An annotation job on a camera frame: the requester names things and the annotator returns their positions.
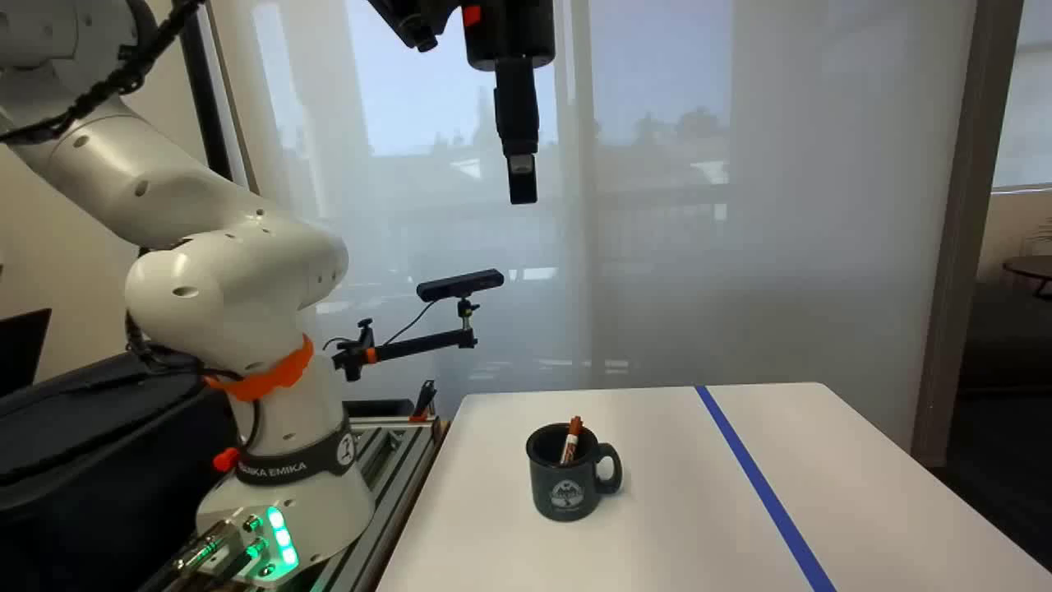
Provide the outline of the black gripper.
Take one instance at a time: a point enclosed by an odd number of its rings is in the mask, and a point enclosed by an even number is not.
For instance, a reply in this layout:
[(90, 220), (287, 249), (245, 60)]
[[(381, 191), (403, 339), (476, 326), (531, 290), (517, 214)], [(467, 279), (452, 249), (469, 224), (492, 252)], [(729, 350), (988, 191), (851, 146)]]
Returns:
[(464, 43), (473, 68), (498, 68), (498, 136), (504, 141), (510, 202), (536, 202), (540, 111), (532, 68), (557, 60), (552, 0), (464, 0)]

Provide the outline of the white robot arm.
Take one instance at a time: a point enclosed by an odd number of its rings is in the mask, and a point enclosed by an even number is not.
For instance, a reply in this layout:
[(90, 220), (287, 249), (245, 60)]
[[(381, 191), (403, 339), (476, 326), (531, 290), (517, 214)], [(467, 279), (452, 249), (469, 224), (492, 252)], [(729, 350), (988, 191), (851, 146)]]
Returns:
[(130, 95), (207, 0), (0, 0), (5, 146), (142, 257), (130, 320), (249, 408), (241, 459), (197, 506), (234, 527), (255, 590), (281, 590), (352, 547), (373, 512), (336, 376), (302, 314), (348, 273), (347, 243), (210, 170)]

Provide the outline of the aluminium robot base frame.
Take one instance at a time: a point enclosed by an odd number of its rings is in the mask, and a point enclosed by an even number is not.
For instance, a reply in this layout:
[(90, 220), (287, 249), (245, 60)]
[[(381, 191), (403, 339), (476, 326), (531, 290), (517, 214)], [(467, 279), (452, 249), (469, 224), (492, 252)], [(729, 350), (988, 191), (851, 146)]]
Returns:
[(437, 459), (434, 410), (348, 417), (332, 473), (225, 477), (197, 533), (135, 592), (373, 592)]

